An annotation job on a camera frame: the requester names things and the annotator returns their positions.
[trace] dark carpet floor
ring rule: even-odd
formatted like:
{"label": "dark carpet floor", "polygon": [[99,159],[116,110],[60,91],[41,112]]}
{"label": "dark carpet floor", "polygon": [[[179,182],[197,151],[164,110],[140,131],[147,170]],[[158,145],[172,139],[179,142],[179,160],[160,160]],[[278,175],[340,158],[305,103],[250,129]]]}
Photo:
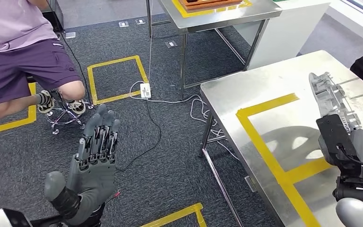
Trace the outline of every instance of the dark carpet floor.
{"label": "dark carpet floor", "polygon": [[[165,19],[164,15],[154,17],[154,20]],[[127,21],[130,26],[126,28],[120,28],[118,22],[110,22],[68,31],[77,33],[76,38],[67,42],[86,77],[89,65],[132,55],[140,56],[148,74],[147,24],[136,25],[134,19]],[[181,37],[171,24],[155,26],[153,32],[152,99],[177,101]],[[248,44],[233,28],[224,28],[222,32],[243,56],[247,55]],[[165,42],[171,40],[179,46],[168,49]],[[188,36],[187,59],[187,83],[242,68],[214,31]],[[141,79],[134,61],[95,69],[94,76],[99,99],[128,93],[130,86]],[[186,97],[193,94],[199,94],[199,87],[186,90]],[[156,143],[159,131],[149,119],[145,101],[125,98],[107,105],[121,120],[117,165],[123,168]],[[128,170],[115,172],[121,195],[105,207],[103,226],[140,226],[198,202],[203,205],[207,226],[237,226],[207,162],[197,156],[204,123],[190,118],[191,101],[148,103],[148,107],[153,120],[162,129],[162,139]],[[201,118],[200,112],[201,106],[197,103],[193,114]],[[86,121],[92,114],[92,111],[87,112],[82,120]],[[26,112],[22,112],[0,124],[25,116]],[[50,171],[68,173],[70,157],[76,153],[81,136],[76,124],[59,129],[59,135],[52,135],[45,116],[37,113],[36,122],[0,132],[0,208],[22,211],[30,219],[55,213],[43,196],[45,175]],[[249,190],[241,164],[218,144],[210,144],[208,150],[245,226],[274,226],[275,221],[262,199]],[[198,225],[195,215],[189,215],[167,226]]]}

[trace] black cable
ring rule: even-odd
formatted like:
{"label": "black cable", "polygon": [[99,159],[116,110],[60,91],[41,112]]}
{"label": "black cable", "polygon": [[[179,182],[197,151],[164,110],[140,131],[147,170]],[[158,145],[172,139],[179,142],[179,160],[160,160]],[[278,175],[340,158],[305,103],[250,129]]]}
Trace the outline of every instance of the black cable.
{"label": "black cable", "polygon": [[348,158],[348,159],[350,159],[351,161],[353,161],[353,162],[356,162],[356,163],[358,163],[358,164],[361,164],[361,165],[363,165],[363,162],[361,162],[361,161],[358,161],[358,160],[355,160],[354,158],[352,158],[352,157],[350,157],[348,154],[346,154],[346,150],[344,149],[344,147],[342,147],[342,146],[340,146],[339,147],[339,149],[342,151],[342,153]]}
{"label": "black cable", "polygon": [[146,154],[147,152],[149,152],[149,151],[151,151],[151,150],[153,150],[154,148],[156,148],[156,146],[159,144],[159,142],[161,141],[161,138],[162,138],[162,131],[161,131],[161,127],[152,119],[152,117],[151,117],[151,113],[150,113],[150,111],[149,111],[149,107],[148,107],[148,101],[147,100],[145,100],[146,101],[146,104],[147,104],[147,110],[148,110],[148,116],[149,116],[149,118],[151,119],[151,121],[152,121],[152,123],[154,123],[154,125],[156,125],[157,126],[157,128],[159,129],[159,138],[158,138],[158,141],[156,142],[156,144],[153,146],[153,147],[151,147],[150,149],[148,149],[148,150],[146,150],[146,151],[144,151],[143,153],[141,153],[140,155],[138,155],[137,157],[135,157],[131,162],[129,162],[128,164],[127,164],[127,166],[125,167],[125,168],[123,168],[123,169],[120,169],[120,168],[118,168],[118,167],[116,167],[116,165],[115,165],[115,167],[116,167],[116,169],[117,170],[119,170],[119,171],[121,171],[121,172],[124,172],[124,171],[126,171],[130,166],[131,166],[131,164],[133,164],[133,162],[137,159],[137,158],[139,158],[139,157],[141,157],[141,156],[143,156],[144,154]]}
{"label": "black cable", "polygon": [[[49,9],[51,9],[52,13],[55,13],[55,12],[53,11],[53,9],[52,9],[52,6],[49,4],[49,0],[46,0],[46,2],[48,3]],[[53,17],[55,18],[56,25],[57,25],[57,26],[59,26],[59,25],[60,25],[60,23],[59,23],[59,21],[58,21],[58,18],[56,17],[56,15],[53,15]],[[76,62],[77,62],[77,64],[78,64],[78,66],[80,67],[80,72],[81,72],[81,75],[83,75],[84,83],[85,83],[85,85],[86,85],[87,96],[88,96],[88,102],[89,102],[90,104],[93,104],[93,103],[91,102],[90,91],[88,90],[87,80],[86,80],[86,77],[84,76],[83,69],[81,68],[81,64],[80,64],[80,62],[78,61],[78,59],[76,58],[76,55],[74,54],[73,50],[70,48],[70,46],[69,46],[68,42],[66,42],[66,38],[65,38],[65,36],[63,35],[63,33],[62,33],[61,31],[59,31],[59,34],[62,36],[63,41],[64,41],[64,42],[66,43],[66,45],[68,46],[68,48],[69,48],[69,50],[70,50],[71,54],[73,55],[74,59],[76,60]]]}
{"label": "black cable", "polygon": [[117,197],[112,197],[112,198],[110,198],[108,201],[106,201],[106,202],[105,202],[105,205],[106,205],[106,204],[108,204],[110,201],[112,201],[112,200],[116,199],[116,198],[117,198]]}

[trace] yellow tape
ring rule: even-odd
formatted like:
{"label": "yellow tape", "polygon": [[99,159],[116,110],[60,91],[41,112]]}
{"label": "yellow tape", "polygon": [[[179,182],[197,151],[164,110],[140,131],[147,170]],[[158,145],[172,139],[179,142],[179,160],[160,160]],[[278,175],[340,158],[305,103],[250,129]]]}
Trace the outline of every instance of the yellow tape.
{"label": "yellow tape", "polygon": [[251,138],[252,143],[261,154],[264,162],[267,164],[268,168],[275,176],[278,184],[285,192],[286,196],[289,198],[293,207],[297,211],[298,215],[303,220],[304,224],[309,227],[319,227],[320,224],[317,219],[312,214],[310,208],[305,203],[304,199],[301,197],[297,189],[294,187],[293,183],[289,180],[288,174],[283,170],[280,166],[279,162],[270,152],[268,147],[266,146],[264,140],[255,130],[254,126],[248,119],[249,116],[261,113],[263,111],[285,105],[287,103],[298,100],[298,97],[295,94],[289,94],[280,98],[276,98],[259,105],[255,105],[252,107],[248,107],[245,109],[241,109],[237,112],[236,116],[240,120],[243,128],[247,132],[248,136]]}
{"label": "yellow tape", "polygon": [[[29,84],[28,87],[30,88],[30,92],[32,95],[35,95],[35,83]],[[22,119],[22,120],[18,120],[18,121],[14,121],[14,122],[9,122],[6,124],[1,124],[0,125],[0,131],[5,131],[8,129],[13,129],[13,128],[17,128],[19,126],[23,126],[26,124],[30,124],[35,122],[37,119],[37,112],[36,112],[36,106],[29,106],[28,107],[28,113],[27,113],[27,118]]]}
{"label": "yellow tape", "polygon": [[321,157],[287,171],[286,177],[291,181],[291,183],[297,183],[331,167],[332,166],[325,161],[325,158]]}
{"label": "yellow tape", "polygon": [[182,6],[182,4],[180,3],[179,0],[172,0],[172,2],[174,4],[174,6],[176,7],[176,9],[180,12],[181,16],[184,17],[184,18],[201,16],[201,15],[211,14],[211,13],[215,13],[215,12],[223,12],[223,11],[226,11],[226,10],[236,9],[237,7],[243,8],[243,7],[247,7],[247,6],[252,5],[252,3],[250,1],[242,0],[242,3],[234,5],[234,6],[229,6],[229,7],[227,7],[227,9],[225,7],[222,7],[222,8],[217,8],[217,9],[207,9],[207,10],[203,10],[203,11],[188,13],[186,11],[186,9]]}
{"label": "yellow tape", "polygon": [[[89,81],[89,84],[90,84],[90,91],[91,91],[91,96],[92,96],[92,99],[93,99],[93,104],[98,105],[98,104],[101,104],[101,103],[108,103],[108,102],[112,102],[112,101],[116,101],[116,100],[119,100],[119,99],[129,97],[129,94],[126,93],[126,94],[123,94],[123,95],[114,96],[114,97],[99,100],[98,99],[98,94],[96,92],[96,87],[95,87],[93,68],[97,68],[97,67],[101,67],[101,66],[105,66],[105,65],[111,65],[111,64],[122,62],[122,61],[130,61],[130,60],[136,60],[138,70],[140,72],[140,75],[141,75],[143,81],[145,83],[148,83],[147,75],[145,74],[143,64],[141,63],[141,59],[140,59],[140,57],[138,55],[134,55],[134,56],[130,56],[130,57],[127,57],[127,58],[121,58],[121,59],[116,59],[116,60],[112,60],[112,61],[106,61],[106,62],[90,65],[90,66],[87,67],[87,71],[88,71],[88,81]],[[134,91],[134,92],[131,93],[131,96],[137,96],[137,95],[140,95],[140,94],[141,94],[140,91]]]}
{"label": "yellow tape", "polygon": [[205,223],[204,217],[202,216],[202,213],[200,210],[197,210],[195,212],[195,214],[197,215],[197,222],[199,227],[207,227],[207,224]]}
{"label": "yellow tape", "polygon": [[202,217],[201,214],[201,210],[202,209],[202,204],[201,203],[196,203],[194,205],[191,205],[189,207],[186,207],[182,210],[179,210],[173,214],[170,214],[168,216],[165,216],[163,218],[160,218],[158,220],[155,220],[153,222],[150,222],[148,224],[145,224],[141,227],[159,227],[159,226],[164,226],[166,224],[169,224],[173,221],[176,221],[178,219],[181,219],[189,214],[192,213],[196,213],[197,214],[197,221],[199,223],[200,227],[206,227],[207,225],[205,224],[204,218]]}

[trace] power strip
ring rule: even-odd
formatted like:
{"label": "power strip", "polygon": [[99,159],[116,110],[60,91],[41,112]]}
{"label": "power strip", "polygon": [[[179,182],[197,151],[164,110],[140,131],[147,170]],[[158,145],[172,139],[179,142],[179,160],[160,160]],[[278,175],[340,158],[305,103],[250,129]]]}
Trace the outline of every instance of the power strip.
{"label": "power strip", "polygon": [[141,98],[151,98],[151,87],[149,83],[140,84]]}

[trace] lavender shirt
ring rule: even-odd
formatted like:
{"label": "lavender shirt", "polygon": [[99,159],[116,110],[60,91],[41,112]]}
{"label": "lavender shirt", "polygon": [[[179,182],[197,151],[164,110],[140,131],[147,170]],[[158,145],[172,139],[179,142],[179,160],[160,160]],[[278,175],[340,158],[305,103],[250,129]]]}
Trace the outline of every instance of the lavender shirt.
{"label": "lavender shirt", "polygon": [[57,38],[52,25],[28,0],[0,0],[0,52]]}

